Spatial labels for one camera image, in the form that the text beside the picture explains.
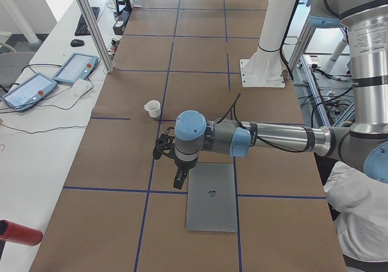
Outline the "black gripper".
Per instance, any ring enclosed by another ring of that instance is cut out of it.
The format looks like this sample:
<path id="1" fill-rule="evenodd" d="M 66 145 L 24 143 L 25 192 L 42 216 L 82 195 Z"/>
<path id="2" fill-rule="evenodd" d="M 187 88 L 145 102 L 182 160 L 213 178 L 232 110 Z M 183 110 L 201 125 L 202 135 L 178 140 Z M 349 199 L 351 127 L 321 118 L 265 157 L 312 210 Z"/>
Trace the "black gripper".
<path id="1" fill-rule="evenodd" d="M 197 159 L 191 161 L 183 161 L 179 158 L 175 159 L 175 165 L 177 166 L 177 172 L 173 181 L 173 187 L 175 189 L 181 190 L 184 181 L 188 175 L 188 171 L 192 169 L 197 163 Z"/>

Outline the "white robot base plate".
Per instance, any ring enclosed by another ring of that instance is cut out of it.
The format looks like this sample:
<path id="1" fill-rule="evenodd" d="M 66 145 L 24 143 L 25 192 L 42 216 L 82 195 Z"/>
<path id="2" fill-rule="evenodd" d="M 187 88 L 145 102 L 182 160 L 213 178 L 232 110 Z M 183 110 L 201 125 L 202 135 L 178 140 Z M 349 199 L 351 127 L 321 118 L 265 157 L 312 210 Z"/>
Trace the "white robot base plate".
<path id="1" fill-rule="evenodd" d="M 239 63 L 243 87 L 285 87 L 279 58 L 262 61 L 253 55 L 251 59 L 241 59 Z"/>

